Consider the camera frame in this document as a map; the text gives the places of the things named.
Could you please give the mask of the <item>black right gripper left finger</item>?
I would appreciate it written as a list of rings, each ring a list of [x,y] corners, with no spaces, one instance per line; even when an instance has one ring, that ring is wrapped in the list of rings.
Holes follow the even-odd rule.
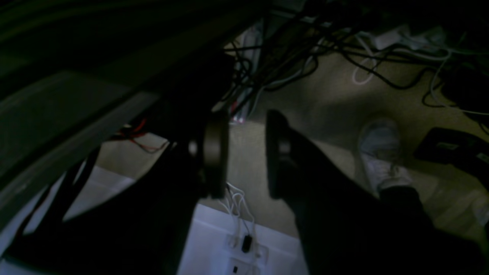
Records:
[[[211,114],[188,139],[170,146],[152,168],[145,243],[152,275],[175,275],[201,198],[222,198],[228,163],[228,115]]]

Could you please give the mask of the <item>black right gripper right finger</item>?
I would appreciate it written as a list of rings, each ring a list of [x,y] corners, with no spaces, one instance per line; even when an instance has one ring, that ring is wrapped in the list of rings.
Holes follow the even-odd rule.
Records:
[[[437,229],[414,187],[368,192],[279,111],[267,112],[270,196],[292,210],[311,275],[481,275],[486,256]]]

